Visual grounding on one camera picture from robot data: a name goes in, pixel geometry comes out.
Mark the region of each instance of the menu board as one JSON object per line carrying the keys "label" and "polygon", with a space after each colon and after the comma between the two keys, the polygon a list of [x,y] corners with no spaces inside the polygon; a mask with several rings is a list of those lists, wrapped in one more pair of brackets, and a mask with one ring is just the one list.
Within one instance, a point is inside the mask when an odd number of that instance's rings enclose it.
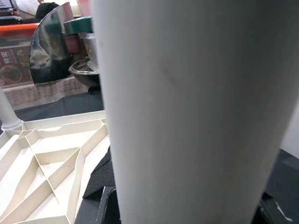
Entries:
{"label": "menu board", "polygon": [[30,46],[0,48],[0,86],[5,88],[32,82],[29,52]]}
{"label": "menu board", "polygon": [[0,8],[12,8],[10,0],[0,0]]}

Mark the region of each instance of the white post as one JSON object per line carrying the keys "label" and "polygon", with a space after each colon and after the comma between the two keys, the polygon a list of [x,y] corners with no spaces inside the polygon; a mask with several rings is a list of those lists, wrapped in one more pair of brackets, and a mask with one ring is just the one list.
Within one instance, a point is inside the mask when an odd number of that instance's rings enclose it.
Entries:
{"label": "white post", "polygon": [[93,1],[122,224],[250,223],[298,97],[287,2]]}
{"label": "white post", "polygon": [[0,87],[0,120],[2,121],[2,130],[10,130],[19,127],[22,121],[16,116],[8,99]]}

